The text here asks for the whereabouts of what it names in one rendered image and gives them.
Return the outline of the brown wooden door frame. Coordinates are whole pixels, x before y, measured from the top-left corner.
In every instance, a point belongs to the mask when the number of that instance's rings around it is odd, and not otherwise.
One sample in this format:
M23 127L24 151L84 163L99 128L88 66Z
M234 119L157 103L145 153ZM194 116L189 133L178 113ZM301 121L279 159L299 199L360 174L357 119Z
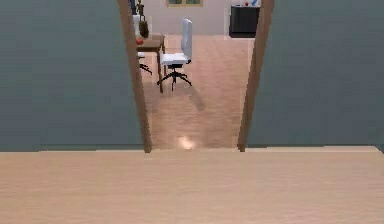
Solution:
M142 150L145 153L152 151L152 140L150 137L149 121L144 99L144 89L139 71L139 62L137 59L137 45L135 42L133 17L129 0L116 0L118 3L121 27L124 35L125 49L128 56L128 64L132 88L137 108L137 116L140 124L140 134L143 140ZM244 108L242 111L242 121L240 125L239 137L237 140L237 149L244 152L246 148L267 148L268 144L250 144L247 142L249 137L250 124L254 109L254 97L259 88L261 68L265 47L268 40L271 16L274 10L275 0L262 0L258 18L258 28L256 31L256 40L250 66L248 85L245 94Z

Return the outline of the black cabinet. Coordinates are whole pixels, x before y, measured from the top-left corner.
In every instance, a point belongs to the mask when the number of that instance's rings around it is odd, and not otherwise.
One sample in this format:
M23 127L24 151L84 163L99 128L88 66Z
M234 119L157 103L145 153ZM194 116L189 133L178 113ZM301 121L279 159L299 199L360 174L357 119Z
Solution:
M231 6L229 36L254 38L256 36L259 7Z

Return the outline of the brown wooden table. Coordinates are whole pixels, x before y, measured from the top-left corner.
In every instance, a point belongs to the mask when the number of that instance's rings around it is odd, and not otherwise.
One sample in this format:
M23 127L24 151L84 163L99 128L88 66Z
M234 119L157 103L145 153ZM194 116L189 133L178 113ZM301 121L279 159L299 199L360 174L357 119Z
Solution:
M158 80L161 80L163 78L163 75L161 73L160 59L161 59L161 55L165 52L165 36L163 34L155 34L149 38L144 39L144 44L137 45L137 52L144 52L144 54L145 53L156 54Z

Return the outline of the white swivel office chair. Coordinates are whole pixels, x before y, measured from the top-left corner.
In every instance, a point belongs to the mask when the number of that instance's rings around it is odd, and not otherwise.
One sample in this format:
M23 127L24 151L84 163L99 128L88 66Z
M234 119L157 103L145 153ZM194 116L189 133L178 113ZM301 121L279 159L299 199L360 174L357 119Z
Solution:
M142 69L142 70L148 72L150 75L152 75L152 71L149 69L149 66L140 62L141 59L145 58L144 52L137 52L137 56L138 56L138 59L139 59L139 67L140 67L140 69Z
M182 20L181 50L181 53L160 54L160 64L171 69L171 72L159 79L157 81L158 85L169 78L172 79L171 90L174 90L174 85L177 83L178 78L192 85L186 74L177 71L177 68L182 68L184 65L192 62L192 21L188 18Z

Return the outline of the yellow framed wall picture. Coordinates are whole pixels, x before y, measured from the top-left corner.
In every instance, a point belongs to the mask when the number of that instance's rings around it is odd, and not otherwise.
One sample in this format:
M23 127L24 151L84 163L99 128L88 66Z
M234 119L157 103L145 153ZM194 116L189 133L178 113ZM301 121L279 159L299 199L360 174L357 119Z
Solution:
M203 7L203 0L166 0L167 7Z

